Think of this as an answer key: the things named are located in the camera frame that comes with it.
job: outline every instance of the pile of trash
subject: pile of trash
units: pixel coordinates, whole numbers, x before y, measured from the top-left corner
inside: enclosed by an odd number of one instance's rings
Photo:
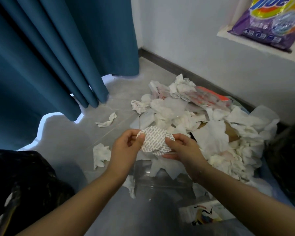
[[[131,128],[156,126],[171,134],[181,133],[189,137],[192,134],[209,164],[272,195],[271,186],[254,178],[254,172],[262,165],[260,159],[265,143],[276,134],[279,116],[275,112],[261,105],[249,114],[231,97],[196,86],[182,74],[169,86],[151,81],[149,87],[151,94],[143,95],[141,101],[131,101],[132,109],[139,114]],[[187,174],[176,160],[142,152],[138,154],[139,159],[152,161],[150,177],[156,176],[161,168],[172,179]],[[196,196],[200,187],[194,183]]]

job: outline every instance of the baseboard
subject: baseboard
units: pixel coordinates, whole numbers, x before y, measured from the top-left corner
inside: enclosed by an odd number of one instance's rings
[[[184,78],[189,78],[191,81],[193,81],[198,86],[203,86],[207,89],[210,89],[220,95],[224,96],[231,96],[234,99],[236,99],[241,105],[243,105],[249,112],[252,112],[255,109],[255,106],[252,104],[242,100],[241,98],[234,96],[232,93],[229,93],[228,91],[225,91],[224,89],[216,86],[215,84],[211,83],[210,81],[200,77],[199,75],[194,74],[193,72],[184,69],[183,67],[178,66],[177,64],[174,64],[167,59],[162,58],[161,56],[158,56],[152,52],[149,52],[143,48],[140,48],[138,50],[139,58],[143,57],[152,63],[162,67],[163,69],[175,74],[180,75],[182,74]],[[285,123],[278,123],[278,130],[277,132],[280,133],[283,130],[285,130],[288,127]]]

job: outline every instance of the hand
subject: hand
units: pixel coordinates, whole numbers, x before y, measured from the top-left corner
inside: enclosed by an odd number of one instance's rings
[[[163,155],[164,158],[181,161],[187,173],[196,181],[199,175],[210,164],[203,157],[197,142],[183,134],[173,134],[175,141],[170,138],[165,139],[165,143],[174,151]]]
[[[145,135],[137,134],[140,130],[125,131],[113,144],[111,158],[106,172],[125,180],[131,167],[136,161],[138,151],[144,143]]]

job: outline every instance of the left hand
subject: left hand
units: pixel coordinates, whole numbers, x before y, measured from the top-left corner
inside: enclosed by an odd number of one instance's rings
[[[129,129],[125,131],[113,144],[111,158],[106,172],[123,180],[127,175],[134,162],[136,161],[138,151],[144,143],[145,135],[137,134],[140,129]]]

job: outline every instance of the gray tile floor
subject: gray tile floor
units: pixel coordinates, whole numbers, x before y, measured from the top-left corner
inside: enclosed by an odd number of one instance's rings
[[[175,75],[140,58],[140,74],[134,77],[103,77],[110,93],[106,104],[83,110],[84,117],[78,123],[70,122],[63,115],[48,118],[42,139],[33,147],[54,167],[58,177],[80,190],[104,169],[93,171],[95,145],[112,146],[114,140],[137,117],[131,110],[131,100],[141,100],[150,93],[148,84],[157,80],[169,85]],[[111,113],[117,118],[112,125],[99,128],[95,122],[105,122]],[[243,233],[235,233],[235,228]],[[137,199],[129,196],[125,187],[114,195],[86,235],[252,235],[236,220],[198,227],[179,227],[177,206],[166,191],[137,189]]]

